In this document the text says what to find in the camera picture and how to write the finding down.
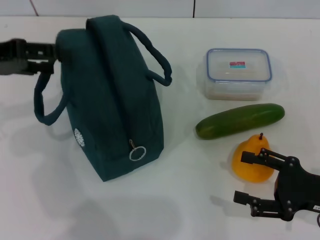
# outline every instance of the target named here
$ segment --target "bag handle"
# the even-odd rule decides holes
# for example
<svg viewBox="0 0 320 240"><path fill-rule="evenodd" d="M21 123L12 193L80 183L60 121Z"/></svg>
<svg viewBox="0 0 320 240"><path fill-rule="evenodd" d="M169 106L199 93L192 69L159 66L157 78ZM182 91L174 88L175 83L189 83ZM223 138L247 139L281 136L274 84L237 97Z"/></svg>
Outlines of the bag handle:
<svg viewBox="0 0 320 240"><path fill-rule="evenodd" d="M69 92L67 92L67 94L63 93L62 99L59 105L56 107L56 109L53 112L49 113L47 116L45 116L44 98L42 96L42 92L46 88L49 82L50 76L51 76L50 73L42 72L40 74L34 88L34 97L33 97L35 117L38 119L40 123L43 123L47 126L52 125L58 119L58 117L61 115L63 110L66 108L69 101Z"/></svg>
<svg viewBox="0 0 320 240"><path fill-rule="evenodd" d="M172 82L172 69L168 60L157 49L155 49L149 38L141 30L126 22L123 23L123 27L125 30L133 33L139 39L139 41L145 46L145 48L151 53L151 55L157 60L164 70L164 78L151 70L148 70L147 77L156 80L158 83L166 87L169 86Z"/></svg>

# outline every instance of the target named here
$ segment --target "dark green bag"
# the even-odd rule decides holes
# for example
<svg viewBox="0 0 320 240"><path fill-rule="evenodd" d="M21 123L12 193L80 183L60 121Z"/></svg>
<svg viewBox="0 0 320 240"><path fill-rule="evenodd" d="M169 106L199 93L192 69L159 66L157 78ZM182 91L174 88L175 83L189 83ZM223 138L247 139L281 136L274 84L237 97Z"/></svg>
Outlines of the dark green bag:
<svg viewBox="0 0 320 240"><path fill-rule="evenodd" d="M148 69L132 34L162 66L164 78ZM50 74L41 73L34 90L37 119L51 125L66 107L75 138L103 181L157 159L164 133L154 80L169 86L172 70L146 35L117 16L96 17L86 29L61 31L55 48L63 97L45 116L42 91Z"/></svg>

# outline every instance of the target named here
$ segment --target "white table surface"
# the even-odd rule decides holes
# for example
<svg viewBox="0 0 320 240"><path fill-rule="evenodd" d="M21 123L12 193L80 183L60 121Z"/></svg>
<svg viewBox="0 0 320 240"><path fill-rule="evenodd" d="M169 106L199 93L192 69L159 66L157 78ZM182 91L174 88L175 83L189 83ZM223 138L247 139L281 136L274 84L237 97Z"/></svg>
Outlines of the white table surface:
<svg viewBox="0 0 320 240"><path fill-rule="evenodd" d="M0 76L0 239L3 240L301 240L319 239L317 214L292 222L253 218L233 203L235 190L273 199L267 183L239 180L232 151L263 132L274 151L320 174L320 20L124 18L169 60L170 87L157 85L165 149L147 166L102 182L76 143L66 112L51 127L34 116L36 76ZM54 43L62 29L86 18L0 17L0 41ZM273 82L259 103L277 103L284 119L216 140L199 140L204 117L255 104L208 100L203 57L211 48L259 48L269 53ZM141 47L148 66L162 73ZM61 97L60 66L44 91L46 112Z"/></svg>

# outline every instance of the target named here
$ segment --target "cucumber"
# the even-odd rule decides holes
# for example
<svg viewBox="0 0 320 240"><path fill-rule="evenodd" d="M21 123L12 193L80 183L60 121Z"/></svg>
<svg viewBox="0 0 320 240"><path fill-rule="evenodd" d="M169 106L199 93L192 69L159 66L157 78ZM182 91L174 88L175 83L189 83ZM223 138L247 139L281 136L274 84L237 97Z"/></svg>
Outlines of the cucumber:
<svg viewBox="0 0 320 240"><path fill-rule="evenodd" d="M273 124L284 116L284 108L274 103L242 106L203 119L195 131L201 139L217 139Z"/></svg>

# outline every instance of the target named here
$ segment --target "blue lid rim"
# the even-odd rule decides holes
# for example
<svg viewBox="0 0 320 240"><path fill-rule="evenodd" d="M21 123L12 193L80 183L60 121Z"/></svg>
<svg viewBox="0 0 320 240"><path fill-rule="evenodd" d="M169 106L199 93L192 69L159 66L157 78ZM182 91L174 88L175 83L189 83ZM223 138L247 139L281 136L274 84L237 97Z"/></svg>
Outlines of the blue lid rim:
<svg viewBox="0 0 320 240"><path fill-rule="evenodd" d="M262 81L261 80L226 80L226 79L215 79L215 78L212 78L210 76L209 68L208 68L208 65L209 65L209 54L211 52L213 52L213 51L216 51L216 50L236 50L236 51L259 51L259 52L262 52L262 53L264 53L266 55L266 59L267 59L268 66L269 66L269 75L270 75L270 77L267 80L262 80ZM262 49L259 49L259 48L212 48L209 51L207 51L207 53L206 53L206 75L207 75L208 79L213 81L213 82L267 83L267 82L271 81L271 79L272 79L272 70L271 70L269 55L265 50L262 50Z"/></svg>

